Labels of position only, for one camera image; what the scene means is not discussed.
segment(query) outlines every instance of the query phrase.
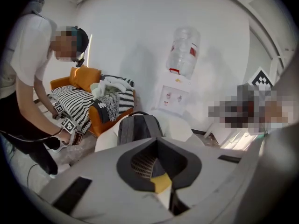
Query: man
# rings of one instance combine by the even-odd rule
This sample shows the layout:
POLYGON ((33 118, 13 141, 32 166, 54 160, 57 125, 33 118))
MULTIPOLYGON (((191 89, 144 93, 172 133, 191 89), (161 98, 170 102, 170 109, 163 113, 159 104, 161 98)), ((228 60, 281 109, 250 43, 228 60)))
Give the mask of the man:
POLYGON ((88 42, 83 30, 65 27, 56 31, 54 22, 32 13, 18 20, 3 54, 0 75, 1 134, 17 149, 29 154, 52 177, 60 169, 44 144, 59 150, 59 140, 69 143, 70 135, 65 130, 60 132, 61 128, 43 115, 33 101, 33 89, 52 115, 58 115, 42 82, 46 65, 53 51, 57 59, 76 59, 86 50, 88 42), (21 140, 55 136, 43 142, 24 142, 3 131, 21 140))

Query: orange cushion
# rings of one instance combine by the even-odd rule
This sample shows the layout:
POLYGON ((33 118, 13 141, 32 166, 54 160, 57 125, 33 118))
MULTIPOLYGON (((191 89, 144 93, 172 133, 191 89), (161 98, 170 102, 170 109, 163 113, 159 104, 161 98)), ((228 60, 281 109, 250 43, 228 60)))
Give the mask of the orange cushion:
POLYGON ((90 85, 100 82, 101 71, 95 68, 88 68, 82 65, 75 73, 75 84, 91 93, 90 85))
POLYGON ((77 82, 76 82, 76 80, 77 80, 77 76, 76 76, 76 74, 77 74, 78 69, 79 69, 79 68, 75 68, 75 67, 72 67, 72 68, 71 68, 71 73, 70 73, 70 84, 71 84, 72 86, 75 86, 75 87, 77 87, 77 88, 80 88, 80 87, 78 86, 77 82))

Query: white t-shirt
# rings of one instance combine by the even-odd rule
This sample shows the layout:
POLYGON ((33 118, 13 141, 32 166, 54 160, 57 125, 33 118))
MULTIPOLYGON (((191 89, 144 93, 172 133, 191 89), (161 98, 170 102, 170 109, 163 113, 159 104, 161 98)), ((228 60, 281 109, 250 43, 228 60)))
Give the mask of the white t-shirt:
POLYGON ((52 55, 49 49, 56 24, 36 14, 21 17, 3 53, 0 72, 0 98, 15 92, 15 78, 33 86, 35 77, 43 80, 52 55))

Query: black pants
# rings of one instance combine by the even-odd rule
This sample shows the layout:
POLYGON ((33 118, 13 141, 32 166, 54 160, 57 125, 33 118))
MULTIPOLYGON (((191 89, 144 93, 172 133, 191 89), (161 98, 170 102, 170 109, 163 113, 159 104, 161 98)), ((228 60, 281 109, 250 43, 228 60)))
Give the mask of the black pants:
MULTIPOLYGON (((0 99, 0 112, 0 130, 23 140, 38 140, 49 137, 49 134, 36 128, 21 115, 16 92, 0 99)), ((51 149, 57 149, 60 146, 59 139, 52 137, 40 142, 24 142, 5 133, 1 134, 21 152, 29 154, 47 174, 57 174, 57 164, 43 144, 51 149)))

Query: orange sofa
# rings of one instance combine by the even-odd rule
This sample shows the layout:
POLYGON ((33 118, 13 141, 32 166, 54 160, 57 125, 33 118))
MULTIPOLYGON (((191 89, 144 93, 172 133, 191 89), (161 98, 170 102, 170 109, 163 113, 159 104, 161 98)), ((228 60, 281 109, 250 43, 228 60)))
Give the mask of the orange sofa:
MULTIPOLYGON (((64 77, 50 82, 51 90, 66 85, 71 85, 70 77, 64 77)), ((114 122, 109 121, 103 124, 102 121, 100 120, 100 116, 97 109, 91 106, 88 110, 88 115, 92 125, 90 126, 88 131, 93 133, 95 136, 99 137, 103 132, 110 129, 112 126, 114 126, 122 117, 131 114, 132 112, 133 109, 129 109, 125 111, 123 114, 121 114, 120 116, 118 116, 116 121, 114 122)))

